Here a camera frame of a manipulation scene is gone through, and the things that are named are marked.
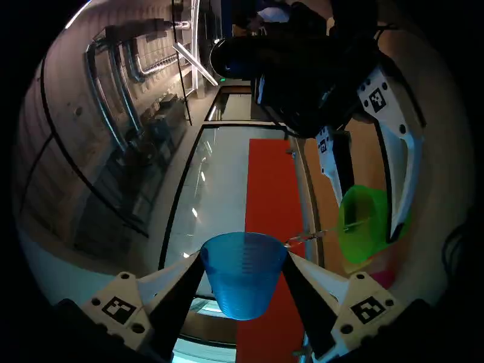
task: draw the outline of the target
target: red mat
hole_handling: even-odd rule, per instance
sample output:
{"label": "red mat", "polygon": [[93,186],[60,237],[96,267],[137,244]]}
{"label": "red mat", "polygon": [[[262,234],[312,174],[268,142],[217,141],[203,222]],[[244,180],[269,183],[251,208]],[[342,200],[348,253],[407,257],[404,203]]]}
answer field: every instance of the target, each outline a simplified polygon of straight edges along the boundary
{"label": "red mat", "polygon": [[[251,139],[247,177],[246,232],[271,235],[280,241],[303,231],[303,217],[289,141]],[[304,256],[304,244],[291,249]],[[237,363],[294,363],[304,327],[286,280],[279,282],[263,316],[238,322]]]}

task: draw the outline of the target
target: silver pipe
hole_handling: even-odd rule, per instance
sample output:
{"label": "silver pipe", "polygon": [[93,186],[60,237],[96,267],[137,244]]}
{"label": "silver pipe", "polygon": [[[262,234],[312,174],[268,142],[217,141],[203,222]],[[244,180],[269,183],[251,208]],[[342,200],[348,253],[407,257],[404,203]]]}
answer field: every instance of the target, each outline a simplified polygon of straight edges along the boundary
{"label": "silver pipe", "polygon": [[188,30],[191,27],[192,24],[189,21],[175,21],[175,29]]}
{"label": "silver pipe", "polygon": [[126,149],[128,148],[128,144],[126,143],[126,140],[123,137],[123,135],[119,132],[119,129],[116,125],[116,121],[113,119],[113,116],[108,106],[108,102],[106,100],[106,95],[104,95],[101,82],[97,75],[96,47],[97,47],[97,44],[95,42],[91,42],[84,54],[84,61],[85,61],[85,66],[86,66],[86,71],[88,76],[87,77],[88,83],[91,87],[91,91],[94,96],[94,100],[96,101],[97,108],[100,111],[101,116],[103,117],[104,122],[106,123],[106,126],[111,131],[114,141],[117,143],[117,145],[122,150],[122,152],[125,152]]}
{"label": "silver pipe", "polygon": [[134,79],[134,81],[138,83],[144,82],[147,77],[164,70],[166,67],[176,63],[177,61],[177,55],[172,54],[166,58],[163,58],[159,62],[150,65],[148,68],[143,69],[141,66],[140,56],[137,51],[136,40],[131,39],[128,42],[124,42],[123,47],[126,51],[125,54],[128,60],[128,74]]}
{"label": "silver pipe", "polygon": [[119,52],[119,46],[112,45],[109,47],[108,54],[110,57],[111,72],[113,73],[114,83],[118,90],[119,96],[123,102],[124,109],[128,115],[129,120],[139,134],[143,131],[143,125],[141,124],[136,108],[132,102],[131,95],[129,94],[128,85],[126,84],[126,78],[121,65],[121,54]]}

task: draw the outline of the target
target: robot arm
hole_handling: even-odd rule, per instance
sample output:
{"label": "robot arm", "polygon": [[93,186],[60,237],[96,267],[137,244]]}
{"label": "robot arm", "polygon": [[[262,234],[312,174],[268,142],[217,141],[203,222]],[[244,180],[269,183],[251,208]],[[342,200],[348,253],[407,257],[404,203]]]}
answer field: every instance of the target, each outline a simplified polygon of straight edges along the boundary
{"label": "robot arm", "polygon": [[[422,132],[418,112],[408,93],[377,66],[357,90],[365,112],[374,119],[385,165],[388,195],[389,243],[399,238],[417,186],[422,158]],[[316,136],[321,172],[330,180],[338,205],[354,184],[349,146],[335,147],[340,131],[324,126]]]}
{"label": "robot arm", "polygon": [[[106,338],[170,362],[203,272],[199,252],[140,279],[121,272],[82,311]],[[317,362],[358,348],[404,311],[366,273],[346,279],[288,252],[283,274]]]}

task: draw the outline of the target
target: blue plastic cup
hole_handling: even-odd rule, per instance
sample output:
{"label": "blue plastic cup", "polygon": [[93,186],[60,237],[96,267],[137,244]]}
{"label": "blue plastic cup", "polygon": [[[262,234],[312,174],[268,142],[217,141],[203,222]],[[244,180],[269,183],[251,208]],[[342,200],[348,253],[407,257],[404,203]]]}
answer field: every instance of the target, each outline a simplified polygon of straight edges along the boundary
{"label": "blue plastic cup", "polygon": [[287,256],[281,242],[259,233],[234,232],[211,238],[200,253],[226,316],[251,320],[266,312]]}

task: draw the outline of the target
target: person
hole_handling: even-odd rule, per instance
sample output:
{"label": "person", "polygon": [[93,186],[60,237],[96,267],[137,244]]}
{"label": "person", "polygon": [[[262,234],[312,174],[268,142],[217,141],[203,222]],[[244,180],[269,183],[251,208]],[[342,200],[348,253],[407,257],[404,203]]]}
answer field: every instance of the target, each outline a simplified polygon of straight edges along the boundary
{"label": "person", "polygon": [[266,1],[265,7],[250,15],[239,16],[235,25],[250,32],[280,28],[295,34],[326,34],[326,20],[302,2]]}

